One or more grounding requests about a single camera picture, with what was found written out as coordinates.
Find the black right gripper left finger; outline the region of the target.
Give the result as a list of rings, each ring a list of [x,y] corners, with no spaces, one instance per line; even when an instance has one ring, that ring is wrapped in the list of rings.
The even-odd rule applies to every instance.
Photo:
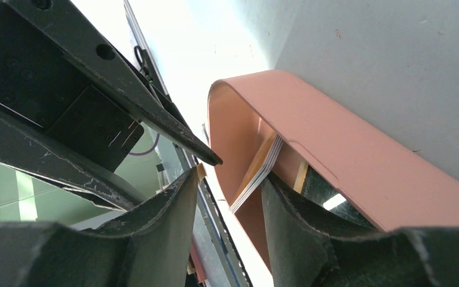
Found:
[[[96,229],[0,222],[0,286],[183,286],[198,170]]]

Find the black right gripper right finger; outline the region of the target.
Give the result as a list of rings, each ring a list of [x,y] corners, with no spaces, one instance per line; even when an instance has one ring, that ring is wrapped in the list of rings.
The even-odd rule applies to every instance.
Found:
[[[262,205],[276,286],[459,286],[459,227],[367,228],[274,174]]]

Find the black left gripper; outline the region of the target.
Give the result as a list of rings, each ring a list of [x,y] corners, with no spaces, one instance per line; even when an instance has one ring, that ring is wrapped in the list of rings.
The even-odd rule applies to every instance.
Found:
[[[145,195],[110,171],[144,129],[104,91],[200,160],[223,163],[71,1],[51,1],[45,10],[32,1],[0,3],[0,109],[41,132],[0,111],[1,165],[98,207],[130,210],[143,203]]]

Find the pink plastic tray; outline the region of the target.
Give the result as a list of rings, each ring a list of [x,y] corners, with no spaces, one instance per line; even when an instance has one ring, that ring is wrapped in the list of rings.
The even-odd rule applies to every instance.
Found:
[[[282,70],[215,81],[208,98],[210,147],[230,206],[264,161],[273,136],[284,140],[273,169],[292,187],[307,163],[385,230],[459,226],[459,181]]]

